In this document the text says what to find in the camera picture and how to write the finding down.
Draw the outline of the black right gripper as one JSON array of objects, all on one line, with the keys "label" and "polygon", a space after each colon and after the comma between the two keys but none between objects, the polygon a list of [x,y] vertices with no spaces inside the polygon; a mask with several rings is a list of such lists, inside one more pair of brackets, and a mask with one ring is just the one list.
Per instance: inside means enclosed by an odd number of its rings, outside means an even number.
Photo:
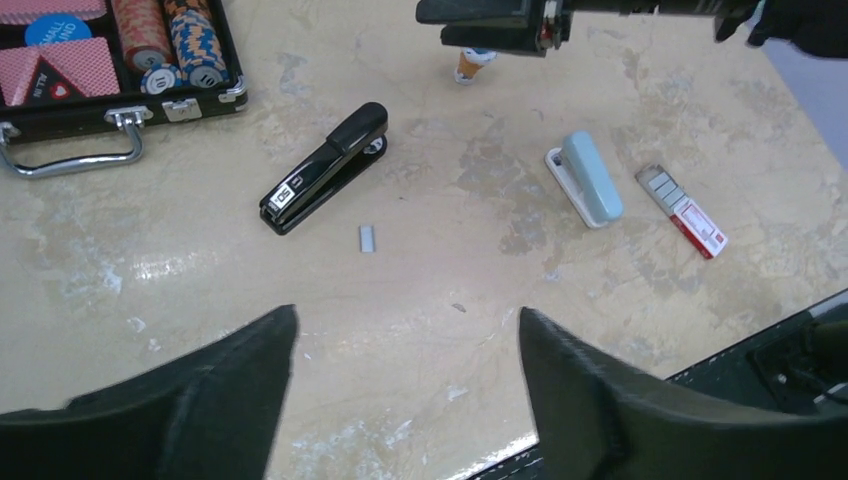
[{"label": "black right gripper", "polygon": [[545,19],[568,26],[575,12],[628,15],[710,17],[714,40],[721,43],[740,25],[756,18],[746,43],[761,47],[771,39],[784,40],[801,52],[819,58],[847,57],[845,1],[538,1],[538,0],[421,0],[415,19],[424,25],[449,25],[440,33],[443,45],[492,50],[498,53],[545,57],[550,28],[527,29],[543,9]]}]

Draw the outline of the light blue stapler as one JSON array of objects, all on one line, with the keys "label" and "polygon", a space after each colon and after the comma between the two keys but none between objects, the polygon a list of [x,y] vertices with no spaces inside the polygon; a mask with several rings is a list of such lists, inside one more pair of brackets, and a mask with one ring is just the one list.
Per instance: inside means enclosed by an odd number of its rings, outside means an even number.
[{"label": "light blue stapler", "polygon": [[566,135],[544,162],[588,228],[603,228],[623,215],[618,190],[587,131]]}]

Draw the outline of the grey staple strip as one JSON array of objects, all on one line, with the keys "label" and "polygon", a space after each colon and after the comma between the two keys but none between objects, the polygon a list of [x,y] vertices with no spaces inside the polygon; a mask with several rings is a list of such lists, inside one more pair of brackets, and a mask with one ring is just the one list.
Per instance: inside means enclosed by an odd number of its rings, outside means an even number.
[{"label": "grey staple strip", "polygon": [[362,253],[374,253],[376,251],[375,232],[371,225],[359,227],[359,243]]}]

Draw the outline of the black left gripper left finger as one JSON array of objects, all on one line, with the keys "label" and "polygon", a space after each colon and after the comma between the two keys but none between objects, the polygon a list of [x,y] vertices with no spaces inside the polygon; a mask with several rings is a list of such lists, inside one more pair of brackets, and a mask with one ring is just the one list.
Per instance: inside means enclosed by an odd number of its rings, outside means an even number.
[{"label": "black left gripper left finger", "polygon": [[280,306],[157,368],[54,410],[1,417],[5,479],[261,479],[298,316]]}]

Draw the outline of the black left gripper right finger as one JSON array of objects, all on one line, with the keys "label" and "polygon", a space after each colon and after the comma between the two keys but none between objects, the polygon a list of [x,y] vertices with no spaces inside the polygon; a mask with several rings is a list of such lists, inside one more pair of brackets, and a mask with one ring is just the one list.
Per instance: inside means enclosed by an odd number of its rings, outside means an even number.
[{"label": "black left gripper right finger", "polygon": [[552,479],[843,479],[847,418],[733,403],[585,343],[533,308],[519,314],[533,420]]}]

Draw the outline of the black stapler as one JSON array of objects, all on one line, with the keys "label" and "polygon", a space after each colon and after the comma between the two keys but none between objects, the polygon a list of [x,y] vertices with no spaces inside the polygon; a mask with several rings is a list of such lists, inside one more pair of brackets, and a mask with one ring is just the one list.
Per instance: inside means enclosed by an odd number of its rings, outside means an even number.
[{"label": "black stapler", "polygon": [[360,106],[261,199],[260,218],[279,235],[291,232],[385,155],[387,130],[382,104]]}]

